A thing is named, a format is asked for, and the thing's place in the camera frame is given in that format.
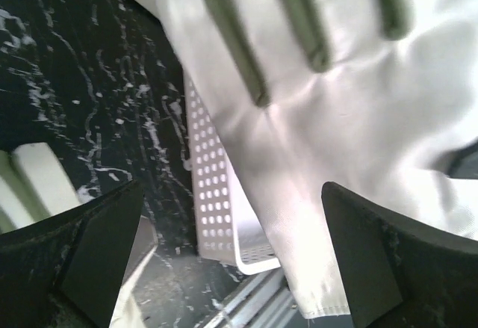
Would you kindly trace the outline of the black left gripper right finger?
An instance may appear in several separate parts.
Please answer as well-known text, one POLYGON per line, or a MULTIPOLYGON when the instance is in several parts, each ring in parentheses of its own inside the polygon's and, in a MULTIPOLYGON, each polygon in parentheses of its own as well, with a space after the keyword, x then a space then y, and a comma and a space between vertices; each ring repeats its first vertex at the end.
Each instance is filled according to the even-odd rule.
POLYGON ((355 327, 476 327, 477 242, 322 188, 355 327))

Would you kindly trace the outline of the white glove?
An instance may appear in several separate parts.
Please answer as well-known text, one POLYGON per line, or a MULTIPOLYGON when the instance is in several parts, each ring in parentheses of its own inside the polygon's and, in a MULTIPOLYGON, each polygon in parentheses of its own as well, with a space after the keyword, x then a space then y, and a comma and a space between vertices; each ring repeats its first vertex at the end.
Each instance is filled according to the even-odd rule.
POLYGON ((47 143, 1 151, 1 232, 11 232, 81 205, 47 143))
POLYGON ((477 0, 156 0, 307 319, 349 311, 321 189, 477 237, 477 0))

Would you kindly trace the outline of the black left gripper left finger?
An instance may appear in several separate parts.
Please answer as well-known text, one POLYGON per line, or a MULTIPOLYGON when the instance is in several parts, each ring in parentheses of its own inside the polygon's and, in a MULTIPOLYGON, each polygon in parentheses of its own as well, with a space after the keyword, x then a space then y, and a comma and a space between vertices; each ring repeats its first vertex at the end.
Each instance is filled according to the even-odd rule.
POLYGON ((128 182, 1 235, 1 326, 108 327, 142 207, 128 182))

